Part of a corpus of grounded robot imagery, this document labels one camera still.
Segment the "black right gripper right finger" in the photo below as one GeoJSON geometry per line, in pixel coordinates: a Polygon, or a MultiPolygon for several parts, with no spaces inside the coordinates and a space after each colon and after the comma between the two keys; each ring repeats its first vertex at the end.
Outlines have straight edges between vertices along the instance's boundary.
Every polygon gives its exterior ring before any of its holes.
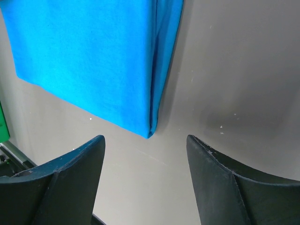
{"type": "Polygon", "coordinates": [[[247,166],[194,135],[188,164],[203,225],[298,225],[300,183],[247,166]]]}

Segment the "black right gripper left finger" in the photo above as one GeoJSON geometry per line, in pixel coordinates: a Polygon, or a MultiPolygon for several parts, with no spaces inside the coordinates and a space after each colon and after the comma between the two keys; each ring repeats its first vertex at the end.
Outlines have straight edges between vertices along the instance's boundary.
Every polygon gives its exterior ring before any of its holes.
{"type": "Polygon", "coordinates": [[[105,138],[42,165],[20,170],[0,165],[0,222],[3,225],[101,225],[93,214],[105,156],[105,138]]]}

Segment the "blue t shirt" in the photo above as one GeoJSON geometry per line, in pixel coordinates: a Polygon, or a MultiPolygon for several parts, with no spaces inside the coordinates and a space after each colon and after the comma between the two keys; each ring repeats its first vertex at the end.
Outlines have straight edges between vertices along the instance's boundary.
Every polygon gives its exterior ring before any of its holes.
{"type": "Polygon", "coordinates": [[[3,0],[15,71],[144,138],[158,111],[181,0],[3,0]]]}

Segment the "green plastic tray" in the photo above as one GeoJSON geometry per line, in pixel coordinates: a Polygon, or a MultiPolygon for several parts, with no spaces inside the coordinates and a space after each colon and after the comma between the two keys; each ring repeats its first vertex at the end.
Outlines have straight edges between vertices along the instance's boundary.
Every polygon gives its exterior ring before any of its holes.
{"type": "Polygon", "coordinates": [[[0,106],[0,142],[6,142],[10,138],[10,133],[3,113],[2,106],[0,106]]]}

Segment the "aluminium frame rail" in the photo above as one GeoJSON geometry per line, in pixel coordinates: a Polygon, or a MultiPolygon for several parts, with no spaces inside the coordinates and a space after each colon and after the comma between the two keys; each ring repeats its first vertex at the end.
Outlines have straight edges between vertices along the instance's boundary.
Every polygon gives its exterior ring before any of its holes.
{"type": "Polygon", "coordinates": [[[0,175],[12,177],[37,165],[10,141],[0,144],[0,175]]]}

